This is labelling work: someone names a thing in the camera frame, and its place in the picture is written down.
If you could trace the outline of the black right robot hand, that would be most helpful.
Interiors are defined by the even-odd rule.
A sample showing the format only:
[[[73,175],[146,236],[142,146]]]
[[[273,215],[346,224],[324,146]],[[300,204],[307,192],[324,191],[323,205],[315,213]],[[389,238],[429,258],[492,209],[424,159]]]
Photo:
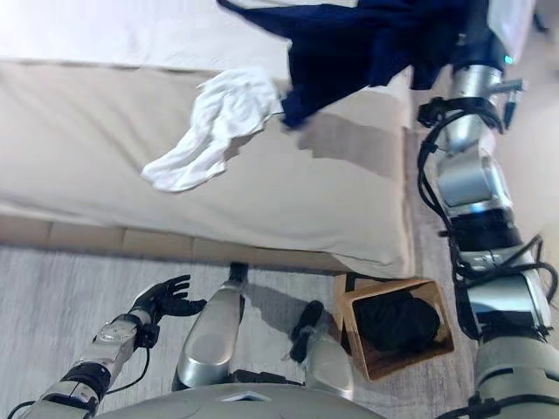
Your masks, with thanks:
[[[463,33],[452,54],[452,71],[458,72],[472,65],[483,65],[504,72],[506,49],[487,23],[472,24]]]

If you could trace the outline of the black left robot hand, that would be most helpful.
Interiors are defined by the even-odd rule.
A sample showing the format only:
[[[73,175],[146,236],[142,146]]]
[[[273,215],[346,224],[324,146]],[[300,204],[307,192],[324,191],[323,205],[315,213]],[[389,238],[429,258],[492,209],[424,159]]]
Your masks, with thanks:
[[[199,314],[205,299],[190,300],[190,275],[182,275],[157,283],[142,292],[134,301],[130,313],[144,312],[149,322],[157,325],[165,316],[189,317]]]

